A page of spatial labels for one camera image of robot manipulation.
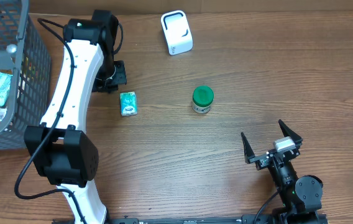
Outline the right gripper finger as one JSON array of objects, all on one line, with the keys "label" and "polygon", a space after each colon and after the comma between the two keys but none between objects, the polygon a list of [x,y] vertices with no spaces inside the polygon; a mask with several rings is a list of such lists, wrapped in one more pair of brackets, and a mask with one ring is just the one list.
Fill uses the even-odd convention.
[{"label": "right gripper finger", "polygon": [[244,147],[244,159],[246,164],[251,164],[252,160],[255,158],[254,151],[252,150],[245,134],[241,132],[241,138],[243,142],[243,147]]},{"label": "right gripper finger", "polygon": [[303,138],[300,135],[290,129],[281,119],[278,120],[278,124],[285,137],[291,137],[296,146],[302,145]]}]

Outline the small teal tissue pack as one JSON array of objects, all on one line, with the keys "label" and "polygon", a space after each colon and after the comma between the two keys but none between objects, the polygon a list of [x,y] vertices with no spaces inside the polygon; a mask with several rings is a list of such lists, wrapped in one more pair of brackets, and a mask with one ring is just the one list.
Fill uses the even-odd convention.
[{"label": "small teal tissue pack", "polygon": [[137,97],[134,91],[120,94],[121,115],[132,116],[138,113]]}]

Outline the green lid seasoning jar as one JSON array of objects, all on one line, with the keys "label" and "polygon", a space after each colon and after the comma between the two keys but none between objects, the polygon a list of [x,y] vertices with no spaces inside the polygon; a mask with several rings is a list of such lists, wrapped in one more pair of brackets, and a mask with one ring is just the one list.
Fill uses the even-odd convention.
[{"label": "green lid seasoning jar", "polygon": [[208,113],[213,100],[214,92],[209,86],[198,86],[192,95],[192,109],[200,114]]}]

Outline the yellow oil bottle grey cap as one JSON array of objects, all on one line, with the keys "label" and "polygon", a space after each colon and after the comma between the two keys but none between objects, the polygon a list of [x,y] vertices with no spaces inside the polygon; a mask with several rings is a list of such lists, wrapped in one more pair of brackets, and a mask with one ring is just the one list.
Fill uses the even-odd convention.
[{"label": "yellow oil bottle grey cap", "polygon": [[16,53],[17,53],[17,45],[16,44],[9,44],[6,47],[7,53],[10,55],[12,62],[16,61]]}]

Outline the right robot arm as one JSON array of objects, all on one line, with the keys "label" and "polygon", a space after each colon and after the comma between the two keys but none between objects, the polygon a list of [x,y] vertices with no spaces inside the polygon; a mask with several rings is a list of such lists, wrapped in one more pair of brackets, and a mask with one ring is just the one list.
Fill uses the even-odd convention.
[{"label": "right robot arm", "polygon": [[315,175],[298,177],[291,160],[300,155],[303,138],[282,120],[278,121],[283,138],[273,142],[273,149],[256,156],[244,133],[244,159],[255,164],[257,170],[268,169],[276,192],[255,215],[243,215],[243,223],[326,224],[327,216],[318,213],[322,208],[323,182]]}]

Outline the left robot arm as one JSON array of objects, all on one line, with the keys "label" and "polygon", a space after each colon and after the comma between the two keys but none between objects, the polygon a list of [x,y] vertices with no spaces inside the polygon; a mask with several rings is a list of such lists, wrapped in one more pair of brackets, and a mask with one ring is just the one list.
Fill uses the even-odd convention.
[{"label": "left robot arm", "polygon": [[[63,63],[50,105],[37,126],[28,126],[24,142],[30,159],[19,174],[14,192],[33,199],[61,192],[72,212],[72,223],[110,223],[94,177],[99,166],[97,147],[86,135],[86,115],[93,92],[111,93],[127,82],[121,46],[122,25],[111,11],[95,10],[91,19],[70,19],[56,37],[64,46]],[[19,192],[30,165],[55,189],[36,195]]]}]

